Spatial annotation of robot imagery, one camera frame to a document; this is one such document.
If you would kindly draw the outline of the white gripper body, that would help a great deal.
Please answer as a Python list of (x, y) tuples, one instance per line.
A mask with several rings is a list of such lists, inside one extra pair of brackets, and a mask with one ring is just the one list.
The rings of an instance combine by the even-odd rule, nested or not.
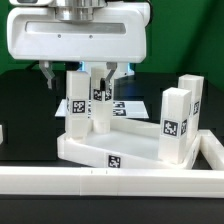
[(15, 59), (140, 63), (146, 57), (147, 2), (108, 2), (88, 21), (60, 17), (55, 2), (17, 3), (7, 18)]

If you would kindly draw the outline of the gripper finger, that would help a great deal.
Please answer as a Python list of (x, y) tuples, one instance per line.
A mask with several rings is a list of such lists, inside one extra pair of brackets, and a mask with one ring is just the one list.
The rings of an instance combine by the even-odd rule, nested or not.
[(39, 68), (47, 79), (48, 88), (51, 89), (52, 88), (52, 80), (54, 78), (54, 72), (52, 70), (52, 63), (50, 61), (41, 60), (39, 62)]
[(106, 65), (103, 67), (103, 72), (108, 71), (108, 74), (105, 77), (100, 79), (100, 90), (106, 91), (109, 89), (110, 80), (113, 77), (115, 71), (117, 69), (116, 62), (107, 62)]

